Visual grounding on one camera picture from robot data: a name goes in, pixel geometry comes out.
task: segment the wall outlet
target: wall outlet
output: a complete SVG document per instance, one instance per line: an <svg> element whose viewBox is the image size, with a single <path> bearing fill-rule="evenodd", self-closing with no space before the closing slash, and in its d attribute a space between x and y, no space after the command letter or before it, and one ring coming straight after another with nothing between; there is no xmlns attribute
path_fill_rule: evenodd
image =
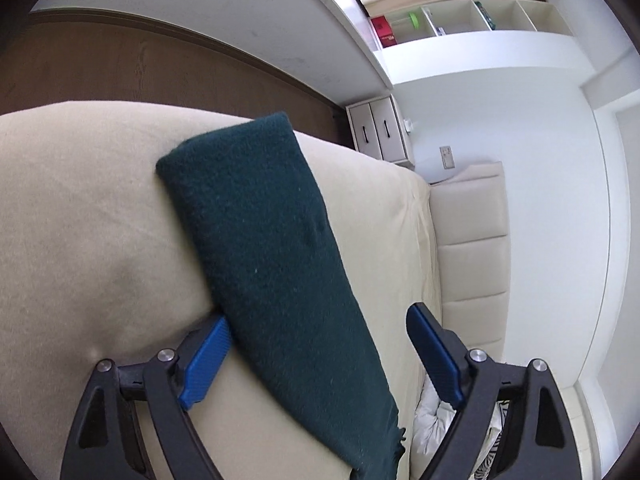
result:
<svg viewBox="0 0 640 480"><path fill-rule="evenodd" d="M442 156L442 165L445 170L453 170L456 167L453 162L453 153L451 153L451 146L441 146L440 155Z"/></svg>

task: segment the upholstered headboard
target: upholstered headboard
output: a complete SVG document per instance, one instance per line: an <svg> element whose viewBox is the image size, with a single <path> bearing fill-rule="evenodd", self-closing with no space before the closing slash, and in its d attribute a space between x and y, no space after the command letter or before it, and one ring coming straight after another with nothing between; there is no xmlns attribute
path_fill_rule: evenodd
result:
<svg viewBox="0 0 640 480"><path fill-rule="evenodd" d="M469 166L431 188L442 325L468 348L502 358L511 244L501 162Z"/></svg>

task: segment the blue gripper pad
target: blue gripper pad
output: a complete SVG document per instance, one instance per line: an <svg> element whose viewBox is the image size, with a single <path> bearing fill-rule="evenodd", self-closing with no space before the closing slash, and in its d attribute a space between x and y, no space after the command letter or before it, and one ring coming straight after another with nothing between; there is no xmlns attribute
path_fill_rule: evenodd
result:
<svg viewBox="0 0 640 480"><path fill-rule="evenodd" d="M406 313L406 331L438 396L448 402L454 410L458 410L465 403L460 369L438 336L436 328L431 325L438 322L428 311L427 315L420 310L418 304L409 307Z"/></svg>
<svg viewBox="0 0 640 480"><path fill-rule="evenodd" d="M229 325L221 317L184 371L184 388L178 400L185 411L207 395L230 347Z"/></svg>

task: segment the floor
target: floor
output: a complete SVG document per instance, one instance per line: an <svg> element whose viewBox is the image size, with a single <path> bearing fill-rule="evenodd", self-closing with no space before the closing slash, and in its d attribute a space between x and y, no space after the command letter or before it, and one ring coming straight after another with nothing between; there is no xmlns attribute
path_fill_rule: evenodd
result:
<svg viewBox="0 0 640 480"><path fill-rule="evenodd" d="M0 54L0 114L67 100L134 100L249 118L284 110L296 130L353 147L344 110L242 60L135 27L31 25Z"/></svg>
<svg viewBox="0 0 640 480"><path fill-rule="evenodd" d="M575 388L566 388L561 390L560 394L562 395L562 400L564 400L572 430L574 430L575 443L580 456L580 467L582 468L582 480L594 480L589 433L587 432L587 425L584 421L578 394Z"/></svg>

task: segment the beige bed sheet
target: beige bed sheet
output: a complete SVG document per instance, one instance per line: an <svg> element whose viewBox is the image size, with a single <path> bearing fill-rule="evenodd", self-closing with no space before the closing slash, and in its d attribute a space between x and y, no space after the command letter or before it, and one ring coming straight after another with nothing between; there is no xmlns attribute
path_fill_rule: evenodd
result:
<svg viewBox="0 0 640 480"><path fill-rule="evenodd" d="M181 140L242 121L127 102L69 102L0 117L0 421L40 480L58 478L95 362L147 360L212 308L154 165ZM296 135L408 445L424 372L404 313L424 301L440 318L430 188L403 168ZM156 475L169 479L141 411ZM349 477L350 468L281 409L235 350L191 418L227 480Z"/></svg>

